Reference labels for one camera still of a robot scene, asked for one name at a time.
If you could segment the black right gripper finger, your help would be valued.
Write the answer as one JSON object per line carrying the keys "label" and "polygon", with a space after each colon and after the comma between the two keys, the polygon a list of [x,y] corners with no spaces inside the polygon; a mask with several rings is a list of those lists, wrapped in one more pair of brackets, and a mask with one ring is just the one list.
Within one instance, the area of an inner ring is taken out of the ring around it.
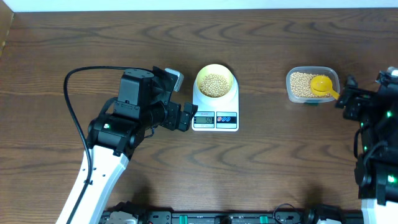
{"label": "black right gripper finger", "polygon": [[345,90],[355,90],[358,88],[358,82],[355,80],[354,76],[348,75],[345,81]]}
{"label": "black right gripper finger", "polygon": [[344,107],[355,107],[358,102],[356,100],[358,90],[356,88],[345,88],[335,103],[335,108],[343,109]]}

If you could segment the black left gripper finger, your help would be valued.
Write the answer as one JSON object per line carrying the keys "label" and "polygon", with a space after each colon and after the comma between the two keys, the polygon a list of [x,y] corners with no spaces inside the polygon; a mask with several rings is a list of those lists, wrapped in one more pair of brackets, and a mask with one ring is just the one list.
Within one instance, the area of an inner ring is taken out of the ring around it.
{"label": "black left gripper finger", "polygon": [[177,129],[179,131],[185,132],[189,130],[190,122],[192,118],[189,113],[182,111],[180,114],[180,119],[178,122]]}
{"label": "black left gripper finger", "polygon": [[193,117],[196,114],[197,111],[198,111],[198,106],[197,105],[194,105],[194,104],[189,103],[189,102],[185,102],[183,112],[187,116]]}

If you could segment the yellow measuring scoop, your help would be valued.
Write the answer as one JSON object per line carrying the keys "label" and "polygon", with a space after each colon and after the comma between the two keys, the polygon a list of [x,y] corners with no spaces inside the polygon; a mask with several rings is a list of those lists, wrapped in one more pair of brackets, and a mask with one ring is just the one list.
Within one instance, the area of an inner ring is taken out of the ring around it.
{"label": "yellow measuring scoop", "polygon": [[313,77],[310,82],[310,89],[317,96],[330,95],[336,100],[340,97],[340,94],[333,89],[331,79],[326,76]]}

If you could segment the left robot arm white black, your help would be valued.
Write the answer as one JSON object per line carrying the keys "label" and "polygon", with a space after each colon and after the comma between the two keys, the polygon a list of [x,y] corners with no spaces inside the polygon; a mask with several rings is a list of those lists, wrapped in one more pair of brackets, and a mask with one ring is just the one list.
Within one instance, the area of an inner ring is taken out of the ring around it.
{"label": "left robot arm white black", "polygon": [[184,75],[170,68],[120,67],[123,71],[119,93],[103,105],[84,134],[73,110],[68,81],[79,71],[66,75],[63,94],[67,108],[82,140],[84,153],[78,177],[57,223],[98,223],[109,196],[126,170],[135,149],[149,138],[147,130],[158,126],[168,130],[188,131],[197,105],[172,102]]}

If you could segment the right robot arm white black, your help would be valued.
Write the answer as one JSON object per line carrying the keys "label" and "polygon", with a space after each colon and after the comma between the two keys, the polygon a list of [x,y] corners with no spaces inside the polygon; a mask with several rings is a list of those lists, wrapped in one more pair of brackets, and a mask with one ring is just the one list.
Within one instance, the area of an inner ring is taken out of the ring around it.
{"label": "right robot arm white black", "polygon": [[397,87],[382,82],[378,91],[360,89],[349,76],[337,99],[343,117],[357,121],[354,135],[355,182],[365,223],[397,223]]}

